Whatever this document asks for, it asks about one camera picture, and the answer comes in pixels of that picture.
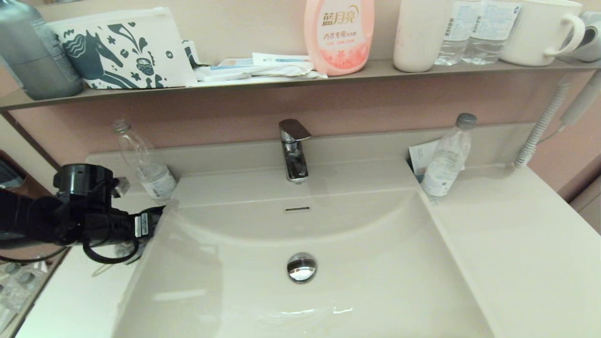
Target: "wall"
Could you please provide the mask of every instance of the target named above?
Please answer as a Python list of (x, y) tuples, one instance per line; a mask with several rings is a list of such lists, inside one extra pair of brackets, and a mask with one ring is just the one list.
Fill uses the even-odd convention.
[[(593, 2), (586, 1), (587, 8), (601, 10), (601, 4)], [(182, 37), (195, 40), (205, 60), (243, 57), (253, 51), (305, 51), (301, 0), (265, 0), (262, 6), (238, 0), (90, 0), (45, 7), (42, 13), (48, 20), (56, 20), (167, 3)], [(392, 55), (399, 3), (377, 1), (376, 39), (370, 56), (374, 60)], [(188, 13), (194, 13), (194, 20), (187, 19)], [(209, 29), (216, 34), (208, 34)], [(158, 147), (276, 139), (277, 123), (284, 118), (299, 119), (314, 135), (442, 128), (451, 126), (456, 115), (464, 111), (478, 115), (481, 124), (536, 121), (562, 75), (447, 76), (170, 94), (22, 109), (13, 115), (59, 163), (66, 164), (81, 162), (89, 153), (116, 150), (110, 125), (120, 117), (128, 118)], [(573, 77), (571, 99), (589, 77)], [(0, 83), (9, 81), (5, 75)], [(601, 167), (601, 137), (597, 133), (601, 114), (594, 113), (599, 108), (601, 100), (577, 126), (542, 144), (531, 163), (564, 198), (570, 199)]]

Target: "packaging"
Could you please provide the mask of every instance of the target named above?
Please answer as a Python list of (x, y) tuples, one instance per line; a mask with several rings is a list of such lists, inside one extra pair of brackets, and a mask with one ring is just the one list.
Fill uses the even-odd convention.
[(196, 84), (169, 8), (115, 11), (48, 23), (94, 89)]
[(313, 63), (307, 55), (278, 55), (252, 53), (252, 58), (226, 59), (218, 66), (197, 67), (194, 69), (197, 80), (221, 82), (255, 79), (264, 76), (296, 79), (321, 78), (312, 72)]

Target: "faucet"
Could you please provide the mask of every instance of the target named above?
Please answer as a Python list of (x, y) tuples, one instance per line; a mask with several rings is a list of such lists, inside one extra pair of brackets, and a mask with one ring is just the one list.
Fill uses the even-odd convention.
[(279, 123), (279, 134), (286, 160), (286, 178), (292, 183), (301, 184), (309, 176), (301, 141), (311, 137), (311, 133), (297, 120), (288, 119)]

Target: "white cup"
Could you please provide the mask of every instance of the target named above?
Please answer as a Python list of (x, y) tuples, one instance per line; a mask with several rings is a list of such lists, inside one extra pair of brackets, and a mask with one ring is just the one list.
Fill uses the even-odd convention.
[(426, 72), (438, 58), (453, 0), (402, 0), (394, 43), (394, 66), (408, 73)]
[[(573, 52), (584, 38), (582, 4), (568, 0), (524, 0), (501, 59), (523, 66), (550, 65), (556, 56)], [(573, 29), (572, 40), (562, 48)]]
[(584, 62), (601, 60), (601, 21), (587, 27), (580, 46), (570, 56)]

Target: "sink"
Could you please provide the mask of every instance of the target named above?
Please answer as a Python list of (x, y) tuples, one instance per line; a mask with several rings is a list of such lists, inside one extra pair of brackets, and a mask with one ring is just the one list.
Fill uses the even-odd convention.
[[(114, 337), (493, 337), (418, 189), (286, 184), (307, 191), (172, 202)], [(317, 261), (305, 284), (288, 276), (297, 253)]]

